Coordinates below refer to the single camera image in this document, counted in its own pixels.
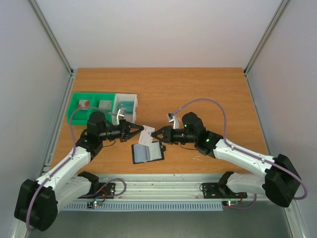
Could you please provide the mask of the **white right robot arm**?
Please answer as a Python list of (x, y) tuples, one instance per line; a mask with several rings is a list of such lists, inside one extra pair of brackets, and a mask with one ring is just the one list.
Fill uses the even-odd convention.
[(253, 193), (266, 196), (280, 207), (288, 207), (295, 199), (301, 178), (287, 156), (261, 155), (238, 146), (224, 136), (206, 130), (203, 121), (193, 112), (185, 114), (182, 123), (183, 128), (164, 126), (151, 136), (167, 144), (192, 143), (199, 153), (228, 161), (250, 172), (248, 175), (226, 172), (218, 182), (221, 195)]

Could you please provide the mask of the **black leather card holder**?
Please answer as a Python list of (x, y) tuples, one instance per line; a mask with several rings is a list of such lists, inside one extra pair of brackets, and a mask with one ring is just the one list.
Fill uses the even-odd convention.
[(166, 147), (160, 141), (152, 142), (150, 146), (133, 144), (131, 149), (133, 164), (164, 160), (164, 152), (166, 151)]

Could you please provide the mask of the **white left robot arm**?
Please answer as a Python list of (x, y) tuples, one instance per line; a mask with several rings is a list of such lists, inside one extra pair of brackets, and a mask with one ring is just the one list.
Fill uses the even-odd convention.
[(120, 119), (117, 125), (106, 119), (103, 112), (93, 112), (87, 128), (73, 141), (69, 154), (46, 174), (35, 180), (25, 180), (19, 190), (14, 217), (25, 222), (27, 231), (47, 230), (58, 212), (74, 199), (99, 194), (100, 185), (83, 176), (71, 178), (89, 164), (102, 150), (103, 142), (125, 142), (143, 130), (143, 126)]

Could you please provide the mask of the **white card with red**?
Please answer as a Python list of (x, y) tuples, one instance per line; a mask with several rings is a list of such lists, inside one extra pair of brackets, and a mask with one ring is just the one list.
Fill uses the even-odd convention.
[(144, 146), (150, 146), (153, 141), (151, 134), (155, 132), (155, 128), (147, 125), (143, 125), (143, 128), (138, 143)]

